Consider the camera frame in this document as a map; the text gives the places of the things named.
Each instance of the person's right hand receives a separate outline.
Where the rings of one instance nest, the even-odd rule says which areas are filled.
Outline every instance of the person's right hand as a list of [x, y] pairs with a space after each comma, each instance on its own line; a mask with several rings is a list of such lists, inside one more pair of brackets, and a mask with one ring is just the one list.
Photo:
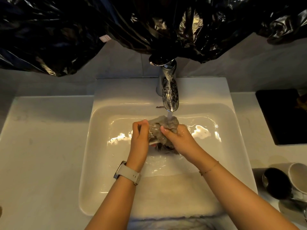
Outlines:
[[206, 152], [196, 143], [185, 125], [178, 125], [178, 134], [165, 129], [163, 126], [160, 127], [160, 130], [181, 155], [196, 167], [198, 166], [200, 158], [203, 158], [202, 155]]

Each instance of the black rectangular object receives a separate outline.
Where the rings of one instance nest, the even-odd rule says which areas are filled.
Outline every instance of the black rectangular object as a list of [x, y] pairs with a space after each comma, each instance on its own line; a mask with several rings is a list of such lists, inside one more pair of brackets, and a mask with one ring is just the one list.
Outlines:
[[276, 145], [307, 143], [307, 112], [296, 89], [259, 90], [256, 97]]

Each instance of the faucet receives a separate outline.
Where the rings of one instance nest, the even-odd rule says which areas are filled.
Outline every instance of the faucet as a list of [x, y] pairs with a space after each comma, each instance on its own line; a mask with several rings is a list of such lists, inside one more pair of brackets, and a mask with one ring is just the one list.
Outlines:
[[164, 108], [170, 112], [176, 111], [179, 106], [178, 88], [175, 80], [176, 60], [165, 60], [151, 55], [149, 62], [151, 65], [161, 66], [156, 92], [162, 96]]

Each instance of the watch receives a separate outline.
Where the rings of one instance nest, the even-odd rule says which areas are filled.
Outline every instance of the watch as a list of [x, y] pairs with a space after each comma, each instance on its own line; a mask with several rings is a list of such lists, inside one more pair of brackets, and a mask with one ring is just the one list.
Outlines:
[[113, 178], [117, 179], [121, 175], [133, 181], [134, 184], [137, 185], [141, 179], [141, 175], [137, 171], [134, 171], [133, 169], [127, 167], [126, 163], [126, 161], [121, 162]]

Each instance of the forearm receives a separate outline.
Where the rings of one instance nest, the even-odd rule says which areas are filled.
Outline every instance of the forearm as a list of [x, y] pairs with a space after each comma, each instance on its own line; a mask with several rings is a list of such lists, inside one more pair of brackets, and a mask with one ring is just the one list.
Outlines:
[[196, 166], [238, 229], [298, 229], [205, 151]]
[[135, 189], [131, 180], [120, 176], [85, 229], [127, 229]]

